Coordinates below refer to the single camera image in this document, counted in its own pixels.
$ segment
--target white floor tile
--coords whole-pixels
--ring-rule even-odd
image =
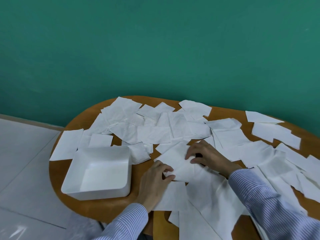
[[[0,209],[1,240],[62,240],[66,230]]]
[[[0,192],[57,133],[0,119]]]
[[[66,228],[71,210],[56,196],[49,179],[56,135],[0,193],[0,207]]]

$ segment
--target striped sleeve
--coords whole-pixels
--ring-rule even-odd
[[[93,240],[136,240],[148,222],[148,212],[138,203],[128,205],[102,232],[101,237]]]
[[[288,207],[281,195],[251,170],[239,169],[231,173],[229,185],[266,231],[269,240],[320,239],[320,221]]]

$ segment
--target person's left arm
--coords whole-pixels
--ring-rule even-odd
[[[148,222],[148,213],[161,200],[168,184],[175,178],[170,175],[162,179],[162,172],[173,168],[156,161],[141,178],[139,195],[128,205],[102,232],[101,237],[93,240],[136,240]]]

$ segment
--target white plastic container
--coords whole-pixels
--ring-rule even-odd
[[[71,162],[61,192],[77,200],[127,196],[131,168],[127,146],[80,149]]]

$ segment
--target table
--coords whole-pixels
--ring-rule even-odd
[[[165,102],[166,104],[176,108],[175,111],[180,109],[178,101],[146,96],[125,96],[125,98],[132,99],[138,103],[148,104],[152,107],[157,106],[161,102]],[[75,117],[66,126],[65,130],[78,130],[82,128],[88,129],[100,113],[100,110],[106,106],[109,106],[113,101],[115,101],[115,98],[103,101],[86,109],[77,117]],[[249,140],[261,140],[259,137],[251,134],[253,123],[247,122],[244,111],[212,107],[212,111],[208,117],[208,120],[218,120],[224,118],[235,118],[240,121],[242,123],[241,129]],[[313,156],[320,158],[320,139],[318,137],[288,122],[281,123],[281,125],[292,130],[294,135],[302,139],[300,150],[295,151],[304,157],[312,154]],[[52,151],[57,145],[59,138],[60,136],[58,137]],[[274,147],[280,143],[277,140],[274,140],[273,143],[269,143],[268,141],[265,142]],[[112,144],[121,145],[121,140],[114,136]],[[59,199],[74,212],[97,221],[110,223],[127,205],[133,202],[137,197],[141,176],[153,164],[153,159],[160,156],[160,153],[156,151],[155,148],[156,145],[154,145],[154,153],[150,155],[151,160],[132,166],[131,191],[127,197],[79,201],[66,194],[63,194],[61,192],[61,186],[69,169],[71,159],[50,161],[49,175],[52,187]],[[242,167],[245,167],[241,161],[237,161],[237,163]],[[297,196],[301,206],[308,211],[308,215],[320,220],[320,204],[313,200],[304,198],[303,194],[299,191],[294,190],[294,193]],[[169,214],[169,212],[164,211],[155,211],[154,213],[151,212],[149,214],[149,222],[143,232],[150,235],[153,234],[154,240],[178,240],[179,229],[167,221]],[[232,232],[232,237],[234,240],[260,239],[250,217],[244,215],[239,218],[237,224],[235,225]]]

